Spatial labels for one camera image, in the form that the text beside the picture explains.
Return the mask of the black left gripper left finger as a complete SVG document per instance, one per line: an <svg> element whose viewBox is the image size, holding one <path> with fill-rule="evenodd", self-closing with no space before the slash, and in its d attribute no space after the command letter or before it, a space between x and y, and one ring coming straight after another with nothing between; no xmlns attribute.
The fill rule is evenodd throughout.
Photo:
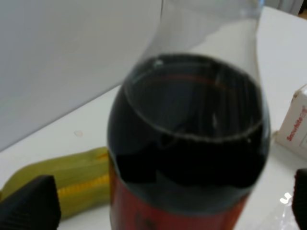
<svg viewBox="0 0 307 230"><path fill-rule="evenodd" d="M0 202L2 230L56 230L61 209L55 179L41 175Z"/></svg>

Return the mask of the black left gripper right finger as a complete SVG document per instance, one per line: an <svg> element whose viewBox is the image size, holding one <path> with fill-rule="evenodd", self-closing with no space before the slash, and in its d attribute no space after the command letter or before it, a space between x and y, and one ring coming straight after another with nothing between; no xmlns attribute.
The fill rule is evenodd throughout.
<svg viewBox="0 0 307 230"><path fill-rule="evenodd" d="M295 175L292 211L301 230L307 230L307 169L298 169Z"/></svg>

